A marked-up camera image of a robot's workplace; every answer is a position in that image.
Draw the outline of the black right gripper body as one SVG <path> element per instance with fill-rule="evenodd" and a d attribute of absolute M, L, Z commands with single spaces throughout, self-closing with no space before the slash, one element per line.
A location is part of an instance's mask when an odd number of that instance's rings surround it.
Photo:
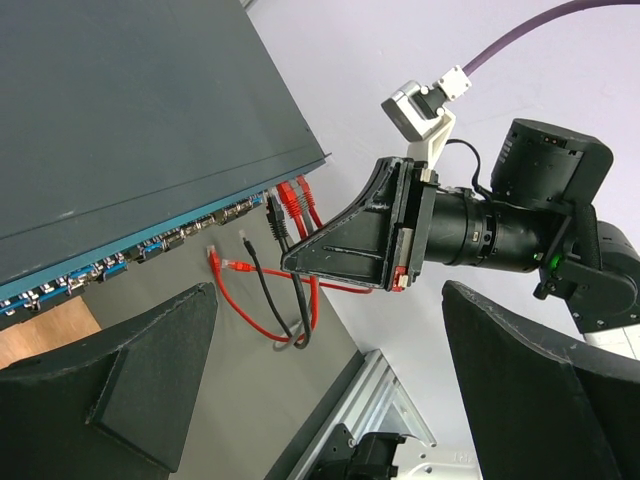
<path fill-rule="evenodd" d="M 427 162 L 412 162 L 405 179 L 407 195 L 401 198 L 393 237 L 390 292 L 404 291 L 421 274 L 439 187 L 438 174 Z"/>

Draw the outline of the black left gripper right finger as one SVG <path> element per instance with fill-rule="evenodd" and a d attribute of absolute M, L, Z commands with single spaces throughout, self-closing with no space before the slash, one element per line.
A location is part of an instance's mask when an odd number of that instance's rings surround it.
<path fill-rule="evenodd" d="M 636 479 L 639 363 L 442 289 L 446 335 L 486 479 Z"/>

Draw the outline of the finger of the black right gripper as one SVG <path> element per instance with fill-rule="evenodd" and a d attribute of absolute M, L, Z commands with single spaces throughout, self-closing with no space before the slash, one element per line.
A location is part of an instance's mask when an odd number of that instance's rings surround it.
<path fill-rule="evenodd" d="M 397 230 L 404 221 L 413 167 L 406 158 L 377 160 L 350 205 L 282 254 L 282 269 L 390 290 Z"/>

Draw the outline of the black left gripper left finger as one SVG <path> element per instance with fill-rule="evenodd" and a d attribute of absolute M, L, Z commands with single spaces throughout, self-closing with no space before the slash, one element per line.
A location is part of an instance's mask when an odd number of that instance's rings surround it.
<path fill-rule="evenodd" d="M 180 465 L 217 315 L 197 284 L 1 371 L 4 479 L 166 479 Z"/>

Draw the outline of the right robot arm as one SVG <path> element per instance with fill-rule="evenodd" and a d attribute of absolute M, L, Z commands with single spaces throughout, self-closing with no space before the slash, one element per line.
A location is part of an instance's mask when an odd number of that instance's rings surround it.
<path fill-rule="evenodd" d="M 382 158 L 358 197 L 281 265 L 395 292 L 426 262 L 534 271 L 535 296 L 563 300 L 595 343 L 639 322 L 638 253 L 593 205 L 612 163 L 597 138 L 528 119 L 512 122 L 486 188 L 444 188 L 424 161 Z"/>

